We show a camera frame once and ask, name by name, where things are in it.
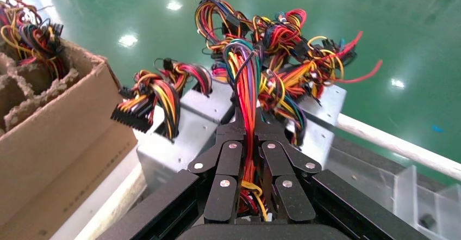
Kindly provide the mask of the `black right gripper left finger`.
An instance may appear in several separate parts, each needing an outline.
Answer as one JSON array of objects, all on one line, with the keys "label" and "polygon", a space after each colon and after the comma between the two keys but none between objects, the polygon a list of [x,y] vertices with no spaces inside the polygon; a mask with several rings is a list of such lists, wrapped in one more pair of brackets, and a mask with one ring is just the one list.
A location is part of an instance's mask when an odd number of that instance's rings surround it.
[{"label": "black right gripper left finger", "polygon": [[248,146],[242,111],[234,111],[235,120],[217,127],[214,144],[198,155],[188,171],[202,179],[205,196],[205,224],[234,224],[238,211],[241,181]]}]

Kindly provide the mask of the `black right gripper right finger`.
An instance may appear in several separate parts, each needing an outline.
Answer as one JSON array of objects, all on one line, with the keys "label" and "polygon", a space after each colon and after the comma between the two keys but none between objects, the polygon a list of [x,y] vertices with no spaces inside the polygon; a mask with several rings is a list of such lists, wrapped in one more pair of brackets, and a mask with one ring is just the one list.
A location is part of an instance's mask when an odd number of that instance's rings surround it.
[{"label": "black right gripper right finger", "polygon": [[285,127],[261,119],[256,109],[256,167],[264,199],[275,220],[288,224],[311,223],[316,213],[308,198],[309,180],[322,170],[319,162],[290,144]]}]

